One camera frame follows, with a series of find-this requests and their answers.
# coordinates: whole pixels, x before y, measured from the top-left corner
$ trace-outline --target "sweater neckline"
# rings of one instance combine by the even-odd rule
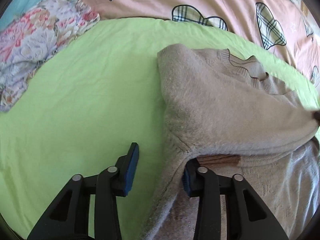
[[[257,60],[255,56],[251,56],[246,60],[242,60],[230,53],[229,49],[223,49],[220,50],[220,55],[221,55],[221,60],[228,65],[232,70],[246,78],[247,82],[249,85],[252,87],[258,89],[258,90],[263,90],[267,91],[271,88],[271,81],[270,81],[270,76],[269,73],[266,72],[261,65],[261,63]],[[245,67],[245,64],[251,63],[251,62],[256,62],[261,65],[261,71],[263,71],[262,74],[266,74],[266,78],[259,80],[257,77],[252,77],[250,76],[249,70]]]

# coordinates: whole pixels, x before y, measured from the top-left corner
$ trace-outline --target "green bed sheet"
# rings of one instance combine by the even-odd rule
[[[26,238],[72,175],[98,174],[138,142],[132,191],[118,198],[123,239],[137,239],[163,165],[156,55],[174,43],[255,55],[305,107],[319,108],[307,79],[232,33],[147,18],[101,21],[45,63],[17,104],[0,113],[0,212],[13,230]]]

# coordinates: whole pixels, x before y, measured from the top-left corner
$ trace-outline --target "gray cloth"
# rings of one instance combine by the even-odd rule
[[[171,45],[159,52],[158,65],[167,105],[165,165],[141,239],[192,239],[197,200],[179,188],[184,166],[227,154],[241,157],[237,167],[215,172],[243,174],[290,238],[297,236],[319,204],[319,147],[311,140],[318,124],[296,93],[255,57],[240,60],[227,49]]]

